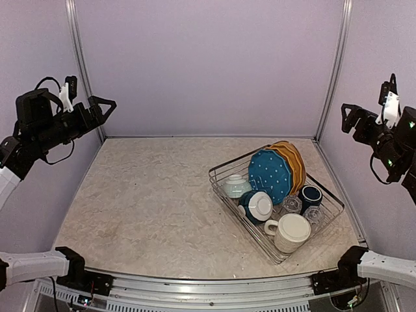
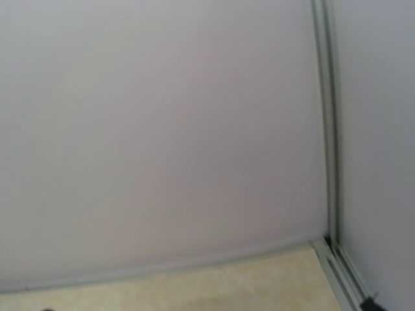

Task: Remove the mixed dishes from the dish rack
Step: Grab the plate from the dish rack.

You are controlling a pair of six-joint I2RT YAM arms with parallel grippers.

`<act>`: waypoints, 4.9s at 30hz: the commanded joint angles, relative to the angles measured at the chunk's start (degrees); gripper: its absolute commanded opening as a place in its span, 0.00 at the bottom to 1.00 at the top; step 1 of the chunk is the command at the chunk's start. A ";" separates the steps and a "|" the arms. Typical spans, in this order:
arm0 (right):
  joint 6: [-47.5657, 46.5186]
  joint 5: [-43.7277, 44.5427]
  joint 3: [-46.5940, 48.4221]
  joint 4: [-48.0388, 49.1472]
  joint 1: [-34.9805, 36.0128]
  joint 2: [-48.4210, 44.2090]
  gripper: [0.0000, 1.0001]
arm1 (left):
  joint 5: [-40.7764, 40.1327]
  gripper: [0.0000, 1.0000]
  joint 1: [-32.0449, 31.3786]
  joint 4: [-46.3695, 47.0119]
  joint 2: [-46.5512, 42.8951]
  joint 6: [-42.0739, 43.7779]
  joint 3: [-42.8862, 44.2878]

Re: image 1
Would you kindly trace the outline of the blue polka dot plate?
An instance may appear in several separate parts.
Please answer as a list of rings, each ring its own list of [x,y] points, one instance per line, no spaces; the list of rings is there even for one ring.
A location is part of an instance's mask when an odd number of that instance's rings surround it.
[[[273,205],[280,204],[292,189],[291,171],[285,159],[271,149],[255,152],[248,166],[253,190],[266,192]]]

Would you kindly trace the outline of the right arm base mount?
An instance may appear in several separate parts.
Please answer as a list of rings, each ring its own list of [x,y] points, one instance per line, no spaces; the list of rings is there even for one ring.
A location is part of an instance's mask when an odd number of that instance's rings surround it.
[[[311,276],[314,295],[341,291],[351,287],[360,287],[366,284],[365,278],[347,270],[318,271]]]

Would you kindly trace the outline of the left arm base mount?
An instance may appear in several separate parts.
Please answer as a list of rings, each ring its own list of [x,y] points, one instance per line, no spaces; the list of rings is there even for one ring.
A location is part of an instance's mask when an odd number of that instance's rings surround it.
[[[57,278],[59,285],[90,293],[91,295],[108,296],[114,278],[109,274],[92,272],[83,266],[71,266],[65,276]]]

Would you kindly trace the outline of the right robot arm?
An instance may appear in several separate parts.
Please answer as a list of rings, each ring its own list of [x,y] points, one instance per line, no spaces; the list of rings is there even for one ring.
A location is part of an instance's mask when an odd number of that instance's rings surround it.
[[[353,139],[372,148],[370,159],[379,159],[384,165],[388,173],[386,183],[401,182],[415,200],[415,109],[404,107],[401,119],[392,129],[386,122],[376,123],[377,115],[358,105],[342,104],[341,115],[342,132],[354,129]],[[414,260],[353,246],[341,256],[337,266],[332,281],[340,289],[365,278],[415,288]]]

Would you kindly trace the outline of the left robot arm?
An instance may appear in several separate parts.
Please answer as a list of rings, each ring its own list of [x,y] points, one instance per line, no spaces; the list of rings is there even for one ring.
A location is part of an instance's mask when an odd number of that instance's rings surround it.
[[[97,96],[88,98],[89,108],[78,103],[67,108],[46,88],[16,99],[18,120],[12,135],[1,142],[1,204],[4,205],[38,160],[47,161],[49,151],[103,125],[117,104]],[[68,247],[40,253],[1,252],[1,288],[38,278],[61,278],[77,289],[91,282],[85,260]]]

